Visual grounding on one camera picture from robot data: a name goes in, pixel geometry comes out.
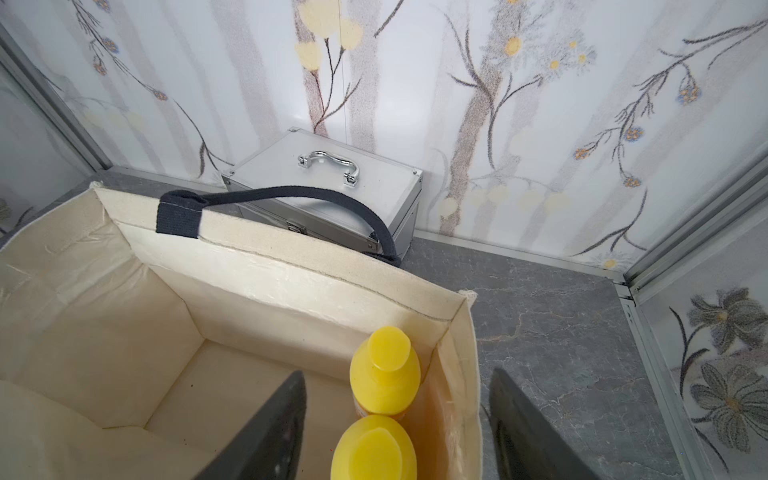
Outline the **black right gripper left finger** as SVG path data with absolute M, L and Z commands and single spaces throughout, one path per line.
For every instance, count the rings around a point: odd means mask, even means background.
M 307 410 L 304 374 L 292 372 L 198 479 L 294 479 Z

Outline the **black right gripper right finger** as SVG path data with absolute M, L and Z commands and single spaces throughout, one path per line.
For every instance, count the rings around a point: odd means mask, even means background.
M 488 419 L 501 479 L 598 477 L 501 368 L 492 373 Z

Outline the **orange soap bottle yellow cap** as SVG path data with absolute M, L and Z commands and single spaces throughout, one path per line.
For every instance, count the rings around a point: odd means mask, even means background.
M 330 478 L 414 480 L 417 457 L 406 430 L 394 419 L 370 415 L 353 423 L 340 438 Z
M 349 378 L 359 417 L 384 415 L 397 419 L 417 396 L 420 360 L 401 329 L 382 327 L 356 350 Z

